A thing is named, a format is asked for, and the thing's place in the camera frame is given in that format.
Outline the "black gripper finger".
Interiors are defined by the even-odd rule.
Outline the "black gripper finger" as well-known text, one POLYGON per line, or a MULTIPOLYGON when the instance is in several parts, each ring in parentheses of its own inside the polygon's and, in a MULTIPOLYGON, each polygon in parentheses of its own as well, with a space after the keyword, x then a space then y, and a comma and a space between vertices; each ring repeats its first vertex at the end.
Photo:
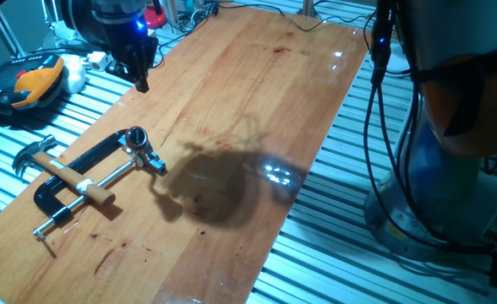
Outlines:
POLYGON ((131 46, 131 74, 134 76, 136 90, 146 93, 149 90, 147 82, 149 69, 154 64, 158 40, 146 36, 141 41, 131 46))
POLYGON ((135 58, 131 58, 127 63, 112 61, 106 68, 106 72, 132 84, 136 84, 139 81, 138 63, 139 61, 135 58))

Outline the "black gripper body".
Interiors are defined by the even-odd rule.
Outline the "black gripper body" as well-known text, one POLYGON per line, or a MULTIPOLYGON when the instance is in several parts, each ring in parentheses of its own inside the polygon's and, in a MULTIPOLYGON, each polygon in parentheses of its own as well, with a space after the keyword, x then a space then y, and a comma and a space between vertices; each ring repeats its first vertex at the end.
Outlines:
POLYGON ((101 28, 114 57, 129 51, 147 53, 148 31, 143 16, 122 24, 101 24, 101 28))

